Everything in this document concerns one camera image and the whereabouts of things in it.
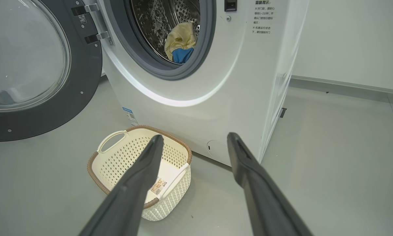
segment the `beige plastic basket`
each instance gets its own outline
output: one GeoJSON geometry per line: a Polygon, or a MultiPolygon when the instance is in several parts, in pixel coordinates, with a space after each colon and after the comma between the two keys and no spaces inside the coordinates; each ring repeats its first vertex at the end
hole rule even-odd
{"type": "Polygon", "coordinates": [[[158,178],[147,193],[142,213],[142,217],[149,221],[160,221],[168,216],[189,188],[192,151],[186,143],[162,130],[136,126],[107,136],[87,164],[87,171],[94,182],[109,194],[157,134],[163,135],[164,146],[158,178]],[[122,133],[125,134],[123,138],[102,151],[109,139],[122,133]]]}

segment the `white wall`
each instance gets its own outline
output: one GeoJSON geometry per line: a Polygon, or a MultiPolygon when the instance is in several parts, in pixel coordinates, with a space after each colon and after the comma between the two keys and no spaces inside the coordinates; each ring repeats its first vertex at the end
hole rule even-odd
{"type": "Polygon", "coordinates": [[[310,0],[293,75],[393,90],[393,0],[310,0]]]}

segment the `laundry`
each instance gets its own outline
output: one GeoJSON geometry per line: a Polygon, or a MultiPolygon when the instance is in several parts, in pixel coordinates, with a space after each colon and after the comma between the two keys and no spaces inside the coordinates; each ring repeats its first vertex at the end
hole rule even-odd
{"type": "Polygon", "coordinates": [[[189,60],[190,56],[192,55],[193,48],[189,49],[181,49],[178,48],[172,52],[173,54],[173,61],[175,63],[184,64],[187,60],[189,60]]]}
{"type": "Polygon", "coordinates": [[[167,35],[167,39],[165,42],[165,52],[167,58],[171,61],[183,61],[180,60],[185,59],[183,62],[177,63],[185,63],[186,60],[189,59],[190,55],[193,52],[193,48],[196,45],[195,34],[193,32],[193,25],[192,22],[183,22],[176,25],[171,32],[167,35]],[[177,49],[187,50],[192,48],[191,51],[187,51],[186,53],[183,51],[178,51],[177,59],[174,59],[173,52],[177,49]]]}

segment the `stainless steel drum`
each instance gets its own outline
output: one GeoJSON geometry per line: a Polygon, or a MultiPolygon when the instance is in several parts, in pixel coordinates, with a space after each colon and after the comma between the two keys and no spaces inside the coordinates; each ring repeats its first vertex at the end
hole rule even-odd
{"type": "Polygon", "coordinates": [[[168,33],[179,23],[192,22],[199,35],[199,0],[130,0],[135,22],[152,49],[162,58],[168,33]]]}

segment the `washing machine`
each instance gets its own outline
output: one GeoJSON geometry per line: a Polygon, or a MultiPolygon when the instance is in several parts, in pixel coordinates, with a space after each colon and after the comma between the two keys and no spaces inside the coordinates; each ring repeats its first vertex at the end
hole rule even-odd
{"type": "Polygon", "coordinates": [[[76,116],[103,68],[132,126],[230,165],[238,133],[258,161],[279,118],[308,0],[0,1],[0,141],[76,116]],[[184,64],[166,38],[191,22],[184,64]]]}

